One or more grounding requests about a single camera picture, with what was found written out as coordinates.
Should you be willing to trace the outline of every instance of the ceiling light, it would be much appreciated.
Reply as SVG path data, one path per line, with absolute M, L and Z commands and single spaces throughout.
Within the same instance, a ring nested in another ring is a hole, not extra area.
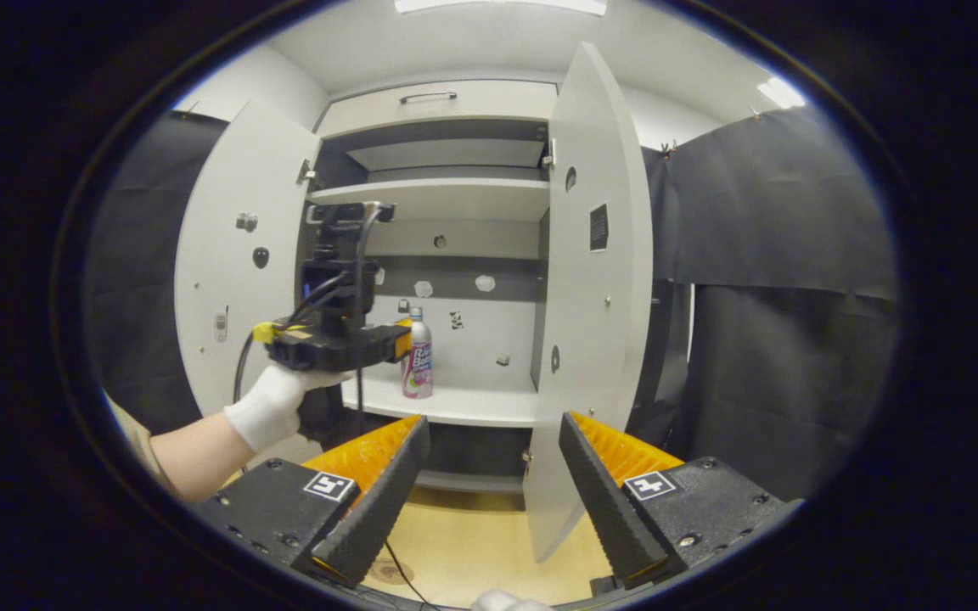
M 804 107 L 807 105 L 807 101 L 802 97 L 802 94 L 791 88 L 787 82 L 780 80 L 773 76 L 769 78 L 768 82 L 762 82 L 761 85 L 757 85 L 757 91 L 764 93 L 768 96 L 769 100 L 779 104 L 779 108 L 788 109 L 791 107 Z
M 450 7 L 452 4 L 541 4 L 543 7 L 567 8 L 589 15 L 606 14 L 606 0 L 395 0 L 400 14 L 423 11 L 425 8 Z

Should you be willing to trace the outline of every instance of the pink label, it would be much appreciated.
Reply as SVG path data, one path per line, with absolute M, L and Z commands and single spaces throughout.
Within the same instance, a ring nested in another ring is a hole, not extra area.
M 402 373 L 402 393 L 411 399 L 432 396 L 432 344 L 414 344 Z

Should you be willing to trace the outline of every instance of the wooden floor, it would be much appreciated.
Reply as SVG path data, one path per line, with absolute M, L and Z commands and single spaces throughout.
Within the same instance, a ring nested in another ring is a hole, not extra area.
M 589 581 L 610 573 L 590 518 L 583 515 L 556 553 L 536 563 L 521 503 L 521 496 L 415 488 L 389 541 L 430 603 L 466 608 L 490 588 L 546 604 L 590 598 Z M 363 584 L 418 598 L 396 575 L 387 549 Z

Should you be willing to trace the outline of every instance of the black label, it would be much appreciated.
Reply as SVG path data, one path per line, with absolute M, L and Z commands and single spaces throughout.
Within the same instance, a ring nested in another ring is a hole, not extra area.
M 606 213 L 606 205 L 602 204 L 591 211 L 591 246 L 590 250 L 605 250 L 610 240 L 610 218 Z

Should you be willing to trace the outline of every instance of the open cabinet door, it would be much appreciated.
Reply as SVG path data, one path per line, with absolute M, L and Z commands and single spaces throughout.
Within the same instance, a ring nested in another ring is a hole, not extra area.
M 240 348 L 253 326 L 294 309 L 296 235 L 309 186 L 298 178 L 304 161 L 315 166 L 318 150 L 307 129 L 249 102 L 194 183 L 179 229 L 174 299 L 179 351 L 202 415 L 232 403 Z M 257 219 L 253 231 L 237 228 L 240 213 Z M 265 365 L 267 353 L 256 345 L 241 392 Z
M 560 456 L 560 414 L 624 429 L 651 306 L 651 205 L 640 142 L 609 66 L 582 42 L 550 117 L 546 333 L 524 478 L 536 560 L 583 515 Z

